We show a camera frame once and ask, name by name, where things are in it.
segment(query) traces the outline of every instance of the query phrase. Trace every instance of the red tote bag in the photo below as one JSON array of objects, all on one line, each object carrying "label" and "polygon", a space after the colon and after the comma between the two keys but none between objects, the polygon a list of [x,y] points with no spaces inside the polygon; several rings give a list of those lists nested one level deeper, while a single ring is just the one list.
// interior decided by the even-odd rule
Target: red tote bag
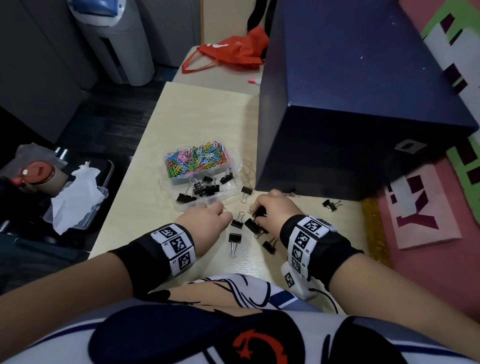
[{"label": "red tote bag", "polygon": [[[241,64],[252,69],[258,69],[263,63],[260,55],[268,46],[268,36],[261,26],[248,32],[247,36],[231,36],[217,44],[203,44],[185,60],[181,66],[182,73],[192,73],[212,67],[219,62],[225,64]],[[206,66],[187,70],[192,58],[200,52],[213,58]]]}]

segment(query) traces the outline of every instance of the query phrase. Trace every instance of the napkin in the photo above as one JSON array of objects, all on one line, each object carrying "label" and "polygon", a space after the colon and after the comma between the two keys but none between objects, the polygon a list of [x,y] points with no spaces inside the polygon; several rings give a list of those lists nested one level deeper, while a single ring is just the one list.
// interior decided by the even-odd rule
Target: napkin
[{"label": "napkin", "polygon": [[89,165],[90,162],[86,162],[73,171],[73,183],[52,198],[53,229],[59,235],[82,221],[105,198],[96,186],[95,177],[100,170],[90,168]]}]

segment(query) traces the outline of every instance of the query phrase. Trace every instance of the clear plastic box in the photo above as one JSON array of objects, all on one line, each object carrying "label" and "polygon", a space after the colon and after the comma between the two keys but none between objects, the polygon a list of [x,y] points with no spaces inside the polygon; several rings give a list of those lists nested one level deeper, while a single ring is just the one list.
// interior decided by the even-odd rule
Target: clear plastic box
[{"label": "clear plastic box", "polygon": [[[67,188],[71,184],[72,184],[72,182],[65,183],[62,190],[64,190],[65,188]],[[99,186],[97,186],[97,188],[101,193],[103,193],[103,196],[105,196],[105,198],[108,197],[108,189],[106,189],[105,187],[99,187]],[[92,223],[98,209],[100,209],[100,206],[102,205],[102,202],[93,206],[92,210],[88,214],[86,214],[85,217],[78,224],[76,224],[75,226],[72,226],[71,229],[87,230],[90,227],[90,224]],[[43,215],[43,220],[45,222],[50,223],[50,224],[53,223],[53,206],[52,205],[50,205],[50,207],[48,208],[45,215]]]},{"label": "clear plastic box", "polygon": [[[223,149],[228,156],[228,162],[221,164],[219,166],[215,166],[212,168],[209,168],[207,170],[201,170],[196,173],[189,174],[187,176],[179,176],[179,177],[168,177],[168,172],[167,172],[167,167],[164,163],[164,157],[168,154],[173,152],[174,150],[167,150],[164,151],[162,154],[162,165],[158,168],[159,171],[159,179],[158,182],[162,186],[162,188],[165,191],[168,191],[170,194],[173,205],[177,211],[185,211],[189,207],[195,206],[197,203],[202,202],[207,205],[212,204],[215,201],[222,201],[225,200],[228,197],[232,197],[240,192],[242,189],[242,182],[240,178],[240,171],[242,169],[242,162],[241,158],[238,154],[238,151],[236,149],[228,149],[227,146],[223,143],[223,141],[219,138],[212,138],[210,142],[212,141],[217,141],[222,143]],[[206,142],[199,142],[196,143],[196,146],[200,145],[205,145]],[[177,149],[188,149],[191,146],[179,146]],[[231,168],[231,172],[233,173],[233,179],[228,181],[225,184],[222,184],[220,182],[220,178],[222,178],[225,175],[225,171]],[[213,196],[208,196],[208,197],[197,197],[195,201],[189,202],[187,204],[179,204],[177,202],[177,198],[179,194],[185,194],[185,191],[187,190],[187,186],[191,183],[188,192],[186,193],[187,195],[192,196],[193,195],[193,184],[196,181],[201,181],[201,179],[205,176],[209,177],[215,177],[216,178],[216,183],[220,185],[220,192],[217,192]]]}]

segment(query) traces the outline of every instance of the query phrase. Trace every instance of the gold tinsel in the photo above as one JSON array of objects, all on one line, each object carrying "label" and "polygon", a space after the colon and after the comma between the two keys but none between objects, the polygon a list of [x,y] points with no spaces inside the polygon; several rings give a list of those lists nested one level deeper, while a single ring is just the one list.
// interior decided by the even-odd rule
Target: gold tinsel
[{"label": "gold tinsel", "polygon": [[361,202],[361,207],[365,218],[365,231],[370,255],[377,262],[390,267],[390,254],[380,217],[378,199],[376,197],[365,198]]}]

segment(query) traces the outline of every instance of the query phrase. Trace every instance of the wristband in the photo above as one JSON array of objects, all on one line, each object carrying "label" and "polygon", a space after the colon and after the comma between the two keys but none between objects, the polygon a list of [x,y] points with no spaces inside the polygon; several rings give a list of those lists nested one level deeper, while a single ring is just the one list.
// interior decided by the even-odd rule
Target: wristband
[{"label": "wristband", "polygon": [[288,250],[288,263],[305,279],[319,279],[327,291],[336,270],[352,255],[363,253],[334,226],[313,216],[290,217],[280,230],[280,240]]},{"label": "wristband", "polygon": [[137,298],[195,262],[192,236],[179,224],[164,225],[109,253],[127,268]]}]

